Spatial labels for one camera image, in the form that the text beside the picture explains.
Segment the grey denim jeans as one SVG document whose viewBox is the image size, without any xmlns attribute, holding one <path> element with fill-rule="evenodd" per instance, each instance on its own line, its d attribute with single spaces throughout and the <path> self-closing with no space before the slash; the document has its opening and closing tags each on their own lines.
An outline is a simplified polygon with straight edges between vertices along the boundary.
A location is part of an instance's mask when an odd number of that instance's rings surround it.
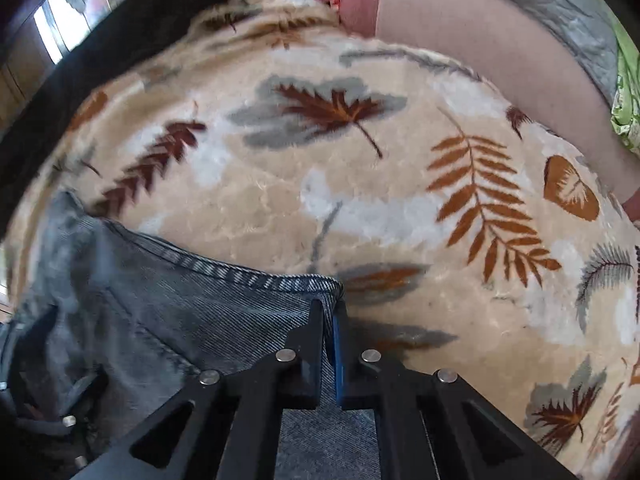
<svg viewBox="0 0 640 480">
<path fill-rule="evenodd" d="M 67 479 L 203 370 L 233 374 L 281 349 L 342 285 L 186 252 L 50 203 L 34 280 L 1 331 L 1 474 Z"/>
</svg>

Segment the leaf pattern fleece blanket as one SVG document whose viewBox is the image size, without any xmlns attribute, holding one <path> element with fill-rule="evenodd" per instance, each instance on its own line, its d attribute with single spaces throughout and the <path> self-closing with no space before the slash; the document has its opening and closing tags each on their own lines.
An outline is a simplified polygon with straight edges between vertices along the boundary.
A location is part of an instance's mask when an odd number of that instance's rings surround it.
<svg viewBox="0 0 640 480">
<path fill-rule="evenodd" d="M 191 254 L 334 278 L 360 347 L 457 373 L 570 479 L 629 477 L 638 230 L 573 143 L 452 58 L 318 0 L 196 14 L 91 92 L 29 183 L 1 232 L 14 315 L 62 192 Z M 373 412 L 336 402 L 334 309 L 271 479 L 383 479 Z"/>
</svg>

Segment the green patterned folded blanket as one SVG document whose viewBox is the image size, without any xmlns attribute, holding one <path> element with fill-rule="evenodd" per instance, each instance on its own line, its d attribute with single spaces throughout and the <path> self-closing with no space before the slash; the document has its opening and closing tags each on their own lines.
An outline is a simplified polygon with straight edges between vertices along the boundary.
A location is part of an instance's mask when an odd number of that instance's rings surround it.
<svg viewBox="0 0 640 480">
<path fill-rule="evenodd" d="M 608 16 L 617 44 L 617 76 L 611 122 L 623 146 L 640 155 L 640 84 L 639 49 L 612 10 Z"/>
</svg>

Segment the pink sofa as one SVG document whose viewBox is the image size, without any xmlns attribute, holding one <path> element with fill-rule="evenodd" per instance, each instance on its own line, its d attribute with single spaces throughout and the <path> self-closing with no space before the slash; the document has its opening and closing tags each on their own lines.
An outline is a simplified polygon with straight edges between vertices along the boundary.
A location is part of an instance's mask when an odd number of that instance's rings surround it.
<svg viewBox="0 0 640 480">
<path fill-rule="evenodd" d="M 341 0 L 353 32 L 451 56 L 529 117 L 574 143 L 639 218 L 639 159 L 610 124 L 609 103 L 572 52 L 511 0 Z"/>
</svg>

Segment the stained glass window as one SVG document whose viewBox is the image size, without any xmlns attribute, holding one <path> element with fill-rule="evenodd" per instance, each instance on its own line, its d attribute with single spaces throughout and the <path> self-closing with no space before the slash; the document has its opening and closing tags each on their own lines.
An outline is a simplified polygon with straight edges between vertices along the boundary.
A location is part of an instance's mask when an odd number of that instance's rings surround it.
<svg viewBox="0 0 640 480">
<path fill-rule="evenodd" d="M 49 58 L 58 64 L 79 46 L 122 0 L 44 0 L 34 14 Z"/>
</svg>

